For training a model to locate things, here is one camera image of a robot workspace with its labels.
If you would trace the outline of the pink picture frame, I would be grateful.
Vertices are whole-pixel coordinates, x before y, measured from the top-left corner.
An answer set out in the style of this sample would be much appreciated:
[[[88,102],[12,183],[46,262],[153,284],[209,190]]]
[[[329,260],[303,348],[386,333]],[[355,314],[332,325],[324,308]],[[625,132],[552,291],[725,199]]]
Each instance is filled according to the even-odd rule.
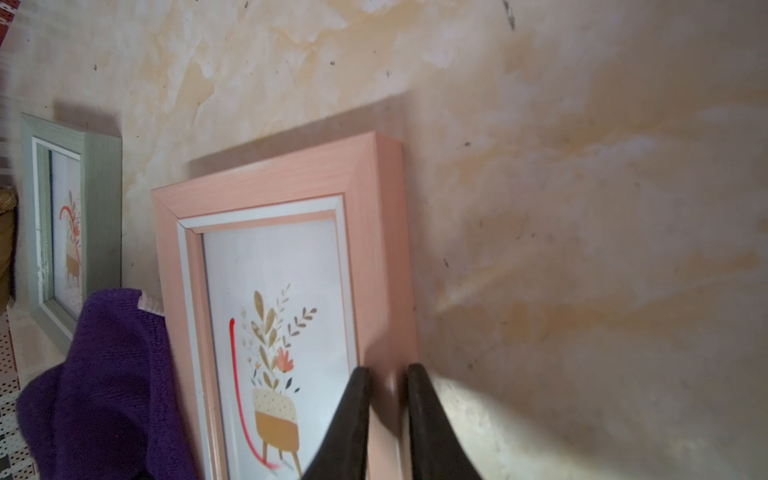
[[[204,479],[299,479],[358,367],[368,479],[406,479],[417,359],[403,148],[367,133],[152,194],[180,404]]]

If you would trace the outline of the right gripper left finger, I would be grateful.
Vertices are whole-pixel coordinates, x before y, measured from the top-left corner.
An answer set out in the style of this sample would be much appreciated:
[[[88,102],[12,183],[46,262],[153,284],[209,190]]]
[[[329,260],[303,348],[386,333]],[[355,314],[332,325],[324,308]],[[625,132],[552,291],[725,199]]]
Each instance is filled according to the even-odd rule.
[[[356,367],[303,480],[366,478],[370,399],[371,372]]]

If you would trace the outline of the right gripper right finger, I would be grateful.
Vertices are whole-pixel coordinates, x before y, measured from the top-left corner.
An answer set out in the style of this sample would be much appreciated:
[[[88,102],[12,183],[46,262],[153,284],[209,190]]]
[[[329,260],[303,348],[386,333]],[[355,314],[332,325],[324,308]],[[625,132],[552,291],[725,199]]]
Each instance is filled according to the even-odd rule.
[[[480,479],[422,364],[407,367],[406,387],[413,478]]]

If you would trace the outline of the purple cloth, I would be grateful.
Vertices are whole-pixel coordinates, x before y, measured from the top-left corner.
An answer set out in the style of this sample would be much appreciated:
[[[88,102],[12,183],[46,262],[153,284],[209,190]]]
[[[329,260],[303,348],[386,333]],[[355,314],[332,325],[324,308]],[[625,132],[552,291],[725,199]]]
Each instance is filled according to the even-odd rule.
[[[17,401],[42,479],[197,479],[163,317],[136,289],[85,302],[65,360]]]

